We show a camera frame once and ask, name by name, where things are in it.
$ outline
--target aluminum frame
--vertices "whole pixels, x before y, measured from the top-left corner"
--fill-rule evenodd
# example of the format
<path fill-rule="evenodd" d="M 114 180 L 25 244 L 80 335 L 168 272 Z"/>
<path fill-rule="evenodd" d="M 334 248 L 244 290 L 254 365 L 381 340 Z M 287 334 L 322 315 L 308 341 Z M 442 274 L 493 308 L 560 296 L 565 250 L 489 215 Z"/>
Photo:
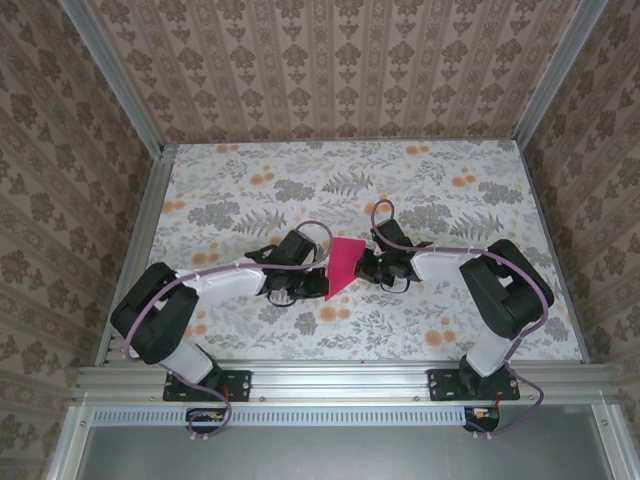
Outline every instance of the aluminum frame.
<path fill-rule="evenodd" d="M 544 232 L 544 236 L 547 240 L 547 245 L 549 245 L 549 254 L 551 255 L 551 261 L 556 269 L 556 274 L 558 275 L 558 282 L 560 283 L 560 288 L 564 293 L 564 299 L 567 305 L 567 310 L 572 318 L 577 319 L 578 315 L 576 314 L 575 308 L 573 307 L 573 301 L 571 300 L 571 296 L 569 295 L 569 288 L 567 287 L 567 282 L 564 279 L 564 274 L 562 273 L 562 269 L 560 268 L 560 261 L 558 260 L 558 254 L 556 253 L 556 248 L 553 244 L 553 240 L 551 240 L 551 233 L 549 232 L 549 227 L 547 226 L 547 221 L 544 218 L 544 213 L 542 211 L 542 205 L 540 204 L 540 199 L 538 195 L 536 195 L 536 190 L 533 185 L 533 177 L 531 176 L 531 171 L 529 170 L 529 165 L 527 165 L 527 160 L 524 158 L 524 153 L 522 148 L 520 148 L 520 144 L 516 141 L 516 145 L 518 145 L 518 152 L 520 153 L 520 161 L 522 162 L 522 167 L 524 168 L 524 173 L 527 176 L 527 182 L 529 182 L 529 188 L 531 189 L 533 201 L 536 204 L 536 210 L 538 211 L 538 217 L 540 218 L 540 223 L 542 224 L 542 231 Z M 589 351 L 587 350 L 587 344 L 584 341 L 584 337 L 582 335 L 582 331 L 580 331 L 580 326 L 578 322 L 573 322 L 573 333 L 576 336 L 576 340 L 578 341 L 578 347 L 580 348 L 580 354 L 582 355 L 582 359 L 589 363 L 591 362 L 591 357 L 589 355 Z"/>
<path fill-rule="evenodd" d="M 135 279 L 144 271 L 157 225 L 162 200 L 170 180 L 177 152 L 176 146 L 165 148 L 154 163 L 149 184 L 134 228 L 113 307 L 117 305 Z M 533 190 L 531 177 L 527 178 Z M 535 198 L 541 215 L 538 199 Z M 547 239 L 548 230 L 543 227 Z M 555 252 L 552 257 L 558 269 L 561 287 L 566 285 L 559 270 Z M 584 340 L 576 331 L 584 358 L 588 361 Z M 102 338 L 96 358 L 97 367 L 80 371 L 58 448 L 48 478 L 74 479 L 78 474 L 85 444 L 96 409 L 100 407 L 138 407 L 149 412 L 167 405 L 199 406 L 202 403 L 162 401 L 166 371 L 144 364 L 126 365 L 121 353 L 123 339 L 110 326 Z M 427 389 L 426 371 L 432 368 L 456 368 L 457 362 L 381 362 L 381 361 L 224 361 L 222 368 L 248 369 L 253 372 L 251 408 L 286 411 L 304 407 L 353 407 L 419 409 L 455 406 L 487 405 L 491 402 L 432 402 Z M 535 382 L 545 392 L 545 404 L 591 405 L 598 421 L 599 434 L 616 480 L 637 478 L 640 468 L 633 450 L 604 365 L 584 362 L 528 361 L 513 362 L 513 367 L 525 378 Z M 521 399 L 506 405 L 530 405 L 537 392 L 520 385 Z"/>
<path fill-rule="evenodd" d="M 61 0 L 67 15 L 80 33 L 93 61 L 100 67 L 111 90 L 122 105 L 151 158 L 160 157 L 163 134 L 145 107 L 145 98 L 138 95 L 126 67 L 122 65 L 109 43 L 108 35 L 94 17 L 86 0 Z"/>
<path fill-rule="evenodd" d="M 523 149 L 531 140 L 606 5 L 606 0 L 589 0 L 578 5 L 513 132 L 513 138 Z"/>

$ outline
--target floral mat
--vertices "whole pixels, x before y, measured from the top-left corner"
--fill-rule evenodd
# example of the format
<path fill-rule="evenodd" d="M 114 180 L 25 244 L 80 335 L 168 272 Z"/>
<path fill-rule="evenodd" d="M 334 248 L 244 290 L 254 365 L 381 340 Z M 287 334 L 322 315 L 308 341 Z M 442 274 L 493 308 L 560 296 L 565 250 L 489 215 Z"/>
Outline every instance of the floral mat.
<path fill-rule="evenodd" d="M 236 261 L 306 219 L 325 222 L 336 236 L 370 241 L 369 214 L 380 198 L 394 202 L 414 243 L 516 243 L 556 302 L 545 328 L 515 358 L 581 359 L 575 318 L 508 140 L 181 145 L 150 262 L 194 269 Z M 306 233 L 327 247 L 321 229 Z M 264 297 L 205 297 L 185 335 L 218 358 L 444 360 L 459 359 L 482 325 L 464 285 L 422 282 L 394 295 L 356 280 L 327 302 L 290 308 Z"/>

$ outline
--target gray metal panel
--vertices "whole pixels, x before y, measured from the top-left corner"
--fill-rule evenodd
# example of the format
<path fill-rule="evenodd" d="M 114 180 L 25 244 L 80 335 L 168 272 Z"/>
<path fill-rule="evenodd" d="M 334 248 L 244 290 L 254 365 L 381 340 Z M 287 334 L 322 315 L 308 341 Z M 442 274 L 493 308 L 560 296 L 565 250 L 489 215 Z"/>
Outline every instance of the gray metal panel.
<path fill-rule="evenodd" d="M 640 478 L 640 461 L 620 405 L 594 405 L 593 416 L 616 480 Z"/>
<path fill-rule="evenodd" d="M 460 427 L 237 427 L 208 441 L 190 441 L 180 427 L 97 428 L 80 472 L 83 480 L 614 478 L 589 407 L 542 408 L 492 440 Z"/>
<path fill-rule="evenodd" d="M 80 461 L 85 454 L 92 407 L 69 407 L 51 458 L 47 480 L 75 480 Z"/>
<path fill-rule="evenodd" d="M 186 426 L 187 407 L 96 407 L 92 427 Z M 211 426 L 220 421 L 198 422 Z M 364 426 L 462 426 L 464 407 L 288 407 L 234 404 L 231 427 L 364 427 Z"/>
<path fill-rule="evenodd" d="M 137 95 L 125 67 L 114 54 L 109 40 L 93 17 L 88 2 L 86 0 L 61 0 L 61 3 L 91 52 L 93 60 L 109 82 L 111 90 L 116 94 L 131 124 L 149 150 L 151 158 L 159 158 L 163 143 L 162 133 L 158 131 L 147 114 L 144 98 Z"/>
<path fill-rule="evenodd" d="M 607 0 L 583 0 L 578 5 L 514 132 L 522 148 L 527 146 L 606 4 Z"/>

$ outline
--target wallpaper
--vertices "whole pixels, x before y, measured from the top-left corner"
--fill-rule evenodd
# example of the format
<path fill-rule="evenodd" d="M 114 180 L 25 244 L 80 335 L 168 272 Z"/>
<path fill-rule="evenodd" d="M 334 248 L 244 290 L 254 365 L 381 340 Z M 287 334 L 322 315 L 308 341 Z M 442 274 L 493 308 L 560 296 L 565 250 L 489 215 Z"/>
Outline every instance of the wallpaper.
<path fill-rule="evenodd" d="M 180 145 L 149 262 L 188 270 L 224 265 L 279 244 L 307 219 L 374 248 L 370 216 L 380 198 L 394 202 L 396 220 L 414 244 L 484 249 L 512 240 L 556 298 L 547 324 L 516 358 L 582 358 L 575 319 L 511 140 Z M 381 206 L 379 221 L 389 212 Z M 305 227 L 304 233 L 327 248 L 320 228 Z M 432 267 L 438 270 L 433 278 L 411 283 L 401 295 L 364 280 L 328 301 L 289 308 L 270 305 L 264 296 L 219 302 L 203 295 L 186 335 L 217 358 L 458 360 L 484 325 L 459 275 L 458 265 L 469 258 Z M 400 280 L 390 290 L 403 287 Z M 272 300 L 289 303 L 280 295 Z"/>
<path fill-rule="evenodd" d="M 577 0 L 88 0 L 166 143 L 510 137 Z"/>
<path fill-rule="evenodd" d="M 608 2 L 525 154 L 587 346 L 640 446 L 640 2 Z"/>
<path fill-rule="evenodd" d="M 0 478 L 35 479 L 93 363 L 150 159 L 56 1 L 0 2 Z"/>

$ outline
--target vent slot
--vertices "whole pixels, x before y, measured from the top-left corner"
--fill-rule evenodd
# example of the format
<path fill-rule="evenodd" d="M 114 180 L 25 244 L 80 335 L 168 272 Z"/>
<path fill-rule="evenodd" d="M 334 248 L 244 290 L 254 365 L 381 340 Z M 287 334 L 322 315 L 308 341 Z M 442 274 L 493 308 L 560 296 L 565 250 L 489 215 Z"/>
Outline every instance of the vent slot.
<path fill-rule="evenodd" d="M 92 427 L 184 426 L 186 407 L 98 407 Z M 233 426 L 464 425 L 464 407 L 234 407 Z M 210 423 L 194 422 L 194 425 Z"/>

